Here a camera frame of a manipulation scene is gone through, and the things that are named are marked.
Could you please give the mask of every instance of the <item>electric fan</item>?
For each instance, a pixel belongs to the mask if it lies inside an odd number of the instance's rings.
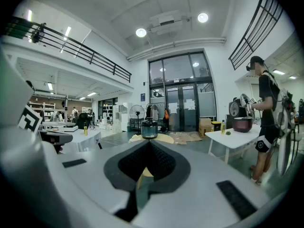
[[[140,105],[134,105],[130,109],[130,118],[131,119],[137,119],[137,127],[138,127],[138,133],[137,135],[140,135],[139,131],[139,119],[144,118],[144,109]]]

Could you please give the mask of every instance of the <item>qr code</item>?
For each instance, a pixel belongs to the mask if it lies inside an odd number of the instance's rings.
[[[23,113],[20,117],[18,126],[22,129],[27,129],[30,132],[36,133],[42,117],[34,112],[28,105],[25,106]]]

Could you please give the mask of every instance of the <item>glass door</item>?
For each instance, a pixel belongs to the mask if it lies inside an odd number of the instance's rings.
[[[166,87],[169,131],[194,132],[197,130],[198,108],[194,90],[194,84]]]

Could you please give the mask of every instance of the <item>rice cooker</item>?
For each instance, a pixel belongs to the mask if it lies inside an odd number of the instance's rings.
[[[147,117],[147,119],[142,122],[142,137],[144,139],[156,138],[158,135],[157,127],[157,121],[154,121],[151,117]]]

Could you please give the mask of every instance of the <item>bottle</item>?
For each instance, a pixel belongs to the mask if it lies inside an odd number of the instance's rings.
[[[222,125],[220,126],[220,130],[222,134],[225,134],[225,120],[222,121]]]

